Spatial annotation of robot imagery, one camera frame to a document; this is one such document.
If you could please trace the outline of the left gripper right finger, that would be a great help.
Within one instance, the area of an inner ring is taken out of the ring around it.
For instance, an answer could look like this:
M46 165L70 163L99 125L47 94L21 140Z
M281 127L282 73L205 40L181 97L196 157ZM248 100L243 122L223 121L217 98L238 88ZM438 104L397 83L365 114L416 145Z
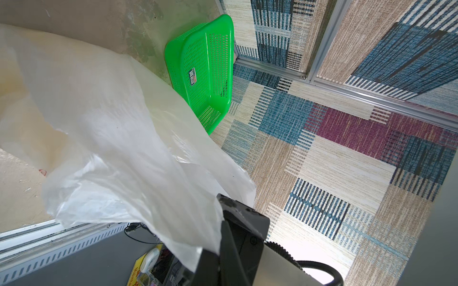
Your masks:
M238 224L224 220L219 257L221 286L251 286L246 263L241 258L250 233Z

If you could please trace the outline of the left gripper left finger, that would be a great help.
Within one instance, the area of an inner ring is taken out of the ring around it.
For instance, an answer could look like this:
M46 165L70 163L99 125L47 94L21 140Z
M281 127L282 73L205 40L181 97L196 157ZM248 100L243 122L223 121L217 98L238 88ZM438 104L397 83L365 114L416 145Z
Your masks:
M219 286L219 256L203 250L188 286Z

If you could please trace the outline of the white plastic bag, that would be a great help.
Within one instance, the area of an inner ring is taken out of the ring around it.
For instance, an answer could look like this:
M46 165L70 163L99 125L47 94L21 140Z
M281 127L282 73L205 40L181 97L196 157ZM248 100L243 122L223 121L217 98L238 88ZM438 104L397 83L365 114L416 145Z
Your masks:
M252 206L248 173L166 82L126 54L1 25L1 148L45 176L65 226L141 222L191 270L221 252L222 194Z

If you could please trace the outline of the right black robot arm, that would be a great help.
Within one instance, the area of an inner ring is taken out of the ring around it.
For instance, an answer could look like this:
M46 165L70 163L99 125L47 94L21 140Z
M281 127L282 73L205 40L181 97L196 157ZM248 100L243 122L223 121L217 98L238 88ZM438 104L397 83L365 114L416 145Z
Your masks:
M280 244L268 241L270 219L225 195L219 257L221 286L318 286L307 269L331 276L330 286L341 286L342 275L320 262L295 260Z

